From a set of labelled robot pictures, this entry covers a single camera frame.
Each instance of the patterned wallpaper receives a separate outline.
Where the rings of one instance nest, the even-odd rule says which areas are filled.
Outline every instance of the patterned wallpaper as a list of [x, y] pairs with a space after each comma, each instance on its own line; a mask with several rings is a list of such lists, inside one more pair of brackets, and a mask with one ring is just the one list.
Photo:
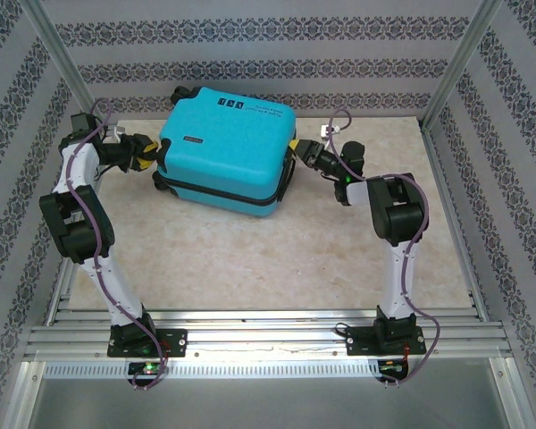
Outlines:
[[77, 109], [20, 5], [0, 0], [0, 422], [59, 268], [38, 199], [57, 180], [57, 143]]
[[431, 137], [536, 416], [536, 1], [500, 6]]
[[177, 85], [237, 92], [325, 116], [416, 115], [427, 105], [478, 6], [395, 0], [183, 2], [49, 0], [56, 28], [92, 93], [120, 117], [166, 118]]

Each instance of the suitcase handle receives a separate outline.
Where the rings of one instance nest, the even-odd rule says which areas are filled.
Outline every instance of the suitcase handle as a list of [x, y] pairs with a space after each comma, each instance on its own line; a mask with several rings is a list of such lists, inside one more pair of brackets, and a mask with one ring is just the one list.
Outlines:
[[284, 157], [284, 171], [280, 177], [278, 188], [276, 190], [278, 194], [278, 202], [280, 203], [284, 199], [284, 194], [288, 190], [288, 185], [292, 181], [292, 176], [296, 170], [296, 158], [294, 157], [294, 151], [288, 146], [286, 150], [286, 156]]

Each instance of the turquoise suitcase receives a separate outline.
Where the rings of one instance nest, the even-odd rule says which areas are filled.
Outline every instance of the turquoise suitcase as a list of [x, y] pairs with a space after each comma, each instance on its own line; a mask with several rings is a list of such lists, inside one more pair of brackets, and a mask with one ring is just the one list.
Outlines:
[[289, 142], [296, 116], [286, 105], [209, 88], [171, 96], [161, 131], [158, 189], [180, 198], [255, 216], [271, 214], [295, 167]]

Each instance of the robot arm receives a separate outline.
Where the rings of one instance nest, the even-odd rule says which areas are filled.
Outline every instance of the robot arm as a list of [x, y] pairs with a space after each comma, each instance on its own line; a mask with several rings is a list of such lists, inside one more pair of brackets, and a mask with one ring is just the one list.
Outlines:
[[[308, 167], [322, 172], [322, 177], [334, 181], [335, 197], [343, 206], [368, 205], [373, 228], [386, 248], [386, 283], [373, 328], [349, 328], [350, 355], [424, 354], [423, 332], [416, 325], [416, 316], [403, 297], [401, 278], [406, 264], [406, 296], [411, 299], [413, 271], [417, 245], [406, 249], [419, 231], [424, 218], [424, 206], [418, 191], [401, 179], [373, 178], [360, 181], [349, 174], [337, 157], [312, 140], [293, 140], [290, 146]], [[349, 141], [341, 152], [342, 160], [359, 176], [363, 174], [365, 148]]]
[[[112, 341], [108, 355], [121, 356], [126, 350], [134, 355], [150, 357], [155, 354], [155, 345], [119, 307], [150, 332], [155, 333], [155, 327], [141, 301], [132, 292], [113, 255], [113, 227], [92, 185], [96, 180], [98, 167], [103, 165], [118, 166], [124, 172], [145, 170], [156, 159], [157, 144], [140, 134], [122, 134], [117, 136], [117, 143], [103, 143], [99, 135], [95, 135], [91, 144], [83, 145], [75, 154], [78, 144], [97, 128], [97, 124], [95, 116], [91, 114], [73, 115], [71, 124], [73, 133], [63, 139], [60, 145], [63, 157], [60, 180], [51, 194], [40, 198], [40, 208], [60, 254], [79, 264], [104, 297], [112, 321]], [[100, 276], [94, 264], [97, 237], [93, 225], [87, 216], [83, 216], [83, 219], [76, 219], [77, 216], [74, 216], [83, 214], [83, 209], [68, 189], [67, 169], [72, 156], [74, 158], [69, 177], [71, 185], [99, 226], [101, 254], [98, 263], [103, 285], [99, 281]]]

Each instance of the marble surface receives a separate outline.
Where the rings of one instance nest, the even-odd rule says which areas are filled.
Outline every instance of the marble surface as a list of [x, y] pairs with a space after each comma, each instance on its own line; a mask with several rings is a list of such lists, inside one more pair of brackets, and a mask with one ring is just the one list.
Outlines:
[[[299, 138], [318, 139], [322, 119], [299, 119]], [[122, 121], [157, 139], [163, 121]], [[431, 167], [415, 118], [354, 119], [336, 138], [365, 144], [364, 174], [412, 172], [431, 206], [415, 267], [420, 307], [469, 307]], [[147, 308], [373, 308], [381, 300], [384, 245], [369, 208], [335, 201], [333, 184], [298, 163], [288, 193], [257, 219], [182, 201], [153, 186], [151, 173], [103, 179], [99, 197], [116, 234], [115, 254]], [[104, 308], [80, 270], [71, 308]]]

